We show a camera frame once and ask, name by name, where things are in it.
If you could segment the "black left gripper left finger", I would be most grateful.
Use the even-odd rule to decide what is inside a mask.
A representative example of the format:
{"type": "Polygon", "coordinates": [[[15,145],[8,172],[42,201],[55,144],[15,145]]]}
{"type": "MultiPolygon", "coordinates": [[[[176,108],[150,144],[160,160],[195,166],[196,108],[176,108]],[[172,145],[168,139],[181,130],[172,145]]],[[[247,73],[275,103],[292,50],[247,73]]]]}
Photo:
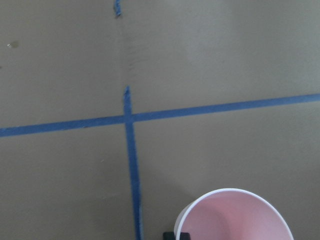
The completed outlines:
{"type": "Polygon", "coordinates": [[[167,231],[162,234],[163,240],[175,240],[175,233],[173,231],[167,231]]]}

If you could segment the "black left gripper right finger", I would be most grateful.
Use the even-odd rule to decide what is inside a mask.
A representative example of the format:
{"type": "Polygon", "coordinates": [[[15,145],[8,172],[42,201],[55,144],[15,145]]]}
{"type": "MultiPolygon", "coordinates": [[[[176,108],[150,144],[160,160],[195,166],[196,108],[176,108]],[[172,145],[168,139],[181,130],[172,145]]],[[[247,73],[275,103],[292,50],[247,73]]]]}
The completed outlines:
{"type": "Polygon", "coordinates": [[[180,240],[191,240],[191,236],[188,232],[181,232],[180,240]]]}

